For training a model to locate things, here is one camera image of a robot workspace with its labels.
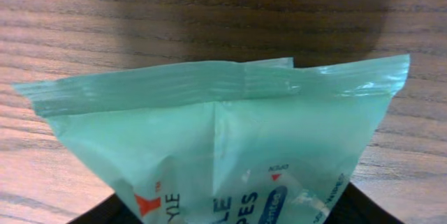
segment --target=wooden table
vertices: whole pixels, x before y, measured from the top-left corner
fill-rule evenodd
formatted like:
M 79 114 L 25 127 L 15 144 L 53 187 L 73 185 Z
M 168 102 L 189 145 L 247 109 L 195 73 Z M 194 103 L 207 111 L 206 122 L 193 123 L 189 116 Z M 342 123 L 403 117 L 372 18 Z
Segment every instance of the wooden table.
M 0 0 L 0 223 L 64 223 L 111 194 L 11 82 L 180 61 L 296 66 L 411 53 L 352 181 L 406 223 L 447 223 L 447 0 Z

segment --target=black object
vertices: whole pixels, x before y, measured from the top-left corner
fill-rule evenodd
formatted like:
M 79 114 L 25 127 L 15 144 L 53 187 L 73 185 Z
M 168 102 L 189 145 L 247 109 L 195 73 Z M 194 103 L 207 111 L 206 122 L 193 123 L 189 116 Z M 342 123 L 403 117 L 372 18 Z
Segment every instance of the black object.
M 115 194 L 70 223 L 141 224 Z M 324 224 L 403 224 L 403 222 L 384 211 L 350 183 Z

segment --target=wooden surface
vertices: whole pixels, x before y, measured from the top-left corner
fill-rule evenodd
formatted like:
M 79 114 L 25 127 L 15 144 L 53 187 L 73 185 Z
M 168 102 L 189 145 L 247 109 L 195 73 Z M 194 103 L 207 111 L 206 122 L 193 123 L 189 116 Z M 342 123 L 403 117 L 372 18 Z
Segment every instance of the wooden surface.
M 447 0 L 0 0 L 0 223 L 64 223 L 111 190 L 11 82 L 179 61 L 409 52 L 352 180 L 406 223 L 447 223 Z

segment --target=plastic wrapper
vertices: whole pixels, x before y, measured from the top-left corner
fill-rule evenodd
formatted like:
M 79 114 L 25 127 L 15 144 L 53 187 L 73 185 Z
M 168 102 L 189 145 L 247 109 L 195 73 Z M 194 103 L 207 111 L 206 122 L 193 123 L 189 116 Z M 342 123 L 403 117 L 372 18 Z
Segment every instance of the plastic wrapper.
M 146 224 L 323 223 L 409 56 L 204 61 L 17 84 Z

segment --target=red logo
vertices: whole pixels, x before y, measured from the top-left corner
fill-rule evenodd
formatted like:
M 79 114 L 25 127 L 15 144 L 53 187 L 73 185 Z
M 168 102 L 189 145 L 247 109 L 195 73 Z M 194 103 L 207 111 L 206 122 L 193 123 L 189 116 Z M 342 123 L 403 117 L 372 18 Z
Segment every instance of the red logo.
M 158 197 L 155 200 L 146 200 L 143 197 L 135 195 L 135 199 L 137 200 L 138 206 L 140 206 L 140 214 L 141 217 L 144 217 L 151 211 L 158 209 L 161 207 L 161 198 Z
M 272 174 L 273 181 L 276 181 L 279 178 L 279 176 L 281 176 L 281 174 Z

